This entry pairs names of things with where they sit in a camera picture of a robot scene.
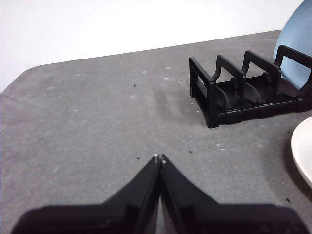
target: light blue plate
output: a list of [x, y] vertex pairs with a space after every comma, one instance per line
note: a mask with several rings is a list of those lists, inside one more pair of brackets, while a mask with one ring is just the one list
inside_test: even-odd
[[[286, 45], [312, 56], [312, 0], [304, 0], [285, 24], [277, 40], [274, 59], [280, 45]], [[311, 69], [289, 58], [283, 58], [282, 78], [300, 89], [308, 80]]]

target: table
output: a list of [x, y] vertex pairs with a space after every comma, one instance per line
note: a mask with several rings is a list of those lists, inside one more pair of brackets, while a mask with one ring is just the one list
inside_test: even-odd
[[[211, 75], [219, 54], [238, 67], [245, 50], [272, 60], [279, 33], [25, 71], [1, 93], [1, 233], [32, 208], [102, 203], [155, 153], [220, 203], [291, 207], [312, 231], [312, 190], [290, 151], [293, 130], [312, 112], [208, 129], [189, 95], [189, 56]], [[247, 75], [260, 73], [251, 66]]]

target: white wall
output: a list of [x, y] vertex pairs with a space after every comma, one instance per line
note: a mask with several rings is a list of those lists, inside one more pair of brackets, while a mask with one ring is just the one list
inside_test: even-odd
[[1, 91], [42, 64], [282, 29], [302, 0], [1, 0]]

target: dish rack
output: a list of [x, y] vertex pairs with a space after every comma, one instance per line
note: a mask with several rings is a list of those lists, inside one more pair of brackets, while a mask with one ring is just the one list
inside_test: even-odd
[[[218, 55], [213, 76], [191, 57], [190, 94], [204, 113], [207, 126], [215, 128], [220, 124], [311, 110], [312, 71], [303, 87], [297, 89], [281, 77], [280, 66], [284, 57], [312, 69], [312, 57], [285, 45], [279, 46], [274, 63], [252, 51], [246, 51], [241, 69]], [[246, 78], [250, 62], [264, 70], [263, 74]], [[229, 81], [217, 82], [221, 68], [233, 76]]]

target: white plate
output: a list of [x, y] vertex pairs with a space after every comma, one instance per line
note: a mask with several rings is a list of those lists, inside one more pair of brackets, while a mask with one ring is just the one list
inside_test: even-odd
[[296, 127], [292, 134], [291, 146], [296, 166], [312, 189], [312, 117]]

